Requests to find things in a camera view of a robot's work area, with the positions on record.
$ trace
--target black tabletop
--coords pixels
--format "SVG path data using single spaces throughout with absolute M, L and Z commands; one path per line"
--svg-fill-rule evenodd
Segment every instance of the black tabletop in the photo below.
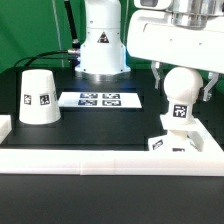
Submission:
M 146 139 L 163 133 L 159 114 L 167 111 L 163 91 L 154 89 L 150 71 L 113 83 L 80 80 L 68 69 L 53 69 L 62 91 L 136 92 L 142 109 L 61 110 L 51 125 L 19 122 L 21 69 L 0 76 L 1 114 L 11 114 L 13 131 L 2 147 L 147 150 Z M 223 97 L 197 102 L 198 117 L 223 142 Z M 33 135 L 44 132 L 44 136 Z M 222 224 L 224 178 L 190 176 L 1 175 L 1 224 Z
M 12 115 L 13 130 L 1 147 L 53 149 L 147 150 L 147 139 L 164 134 L 160 114 L 168 110 L 163 90 L 156 90 L 150 70 L 132 71 L 129 79 L 94 82 L 76 78 L 70 69 L 50 69 L 58 98 L 62 92 L 137 93 L 141 109 L 60 108 L 61 119 L 48 125 L 19 121 L 21 74 L 9 69 L 0 76 L 0 113 Z M 208 103 L 197 102 L 193 115 L 199 118 L 222 146 L 224 140 L 223 96 L 214 92 Z

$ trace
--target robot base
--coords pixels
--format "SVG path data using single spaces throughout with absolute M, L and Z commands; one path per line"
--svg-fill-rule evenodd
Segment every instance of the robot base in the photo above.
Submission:
M 75 72 L 75 76 L 78 78 L 82 78 L 82 79 L 88 79 L 88 80 L 92 80 L 92 81 L 117 81 L 117 80 L 121 80 L 121 79 L 129 79 L 130 78 L 130 68 L 127 67 L 124 71 L 122 71 L 121 73 L 117 73 L 117 74 L 91 74 L 91 73 L 87 73 L 87 72 L 81 72 L 81 70 L 79 71 L 79 68 L 76 67 L 76 72 Z
M 166 115 L 161 115 L 161 121 L 164 129 L 169 128 L 169 119 Z M 149 138 L 149 151 L 223 153 L 221 147 L 198 119 L 193 119 L 191 123 L 186 125 L 173 127 L 174 130 L 181 130 L 181 128 L 188 131 L 188 139 L 184 144 L 175 145 L 167 135 L 164 135 Z

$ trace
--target white block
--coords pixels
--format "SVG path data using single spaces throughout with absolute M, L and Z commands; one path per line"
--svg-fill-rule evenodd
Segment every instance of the white block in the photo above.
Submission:
M 11 116 L 10 115 L 0 115 L 0 144 L 12 130 Z

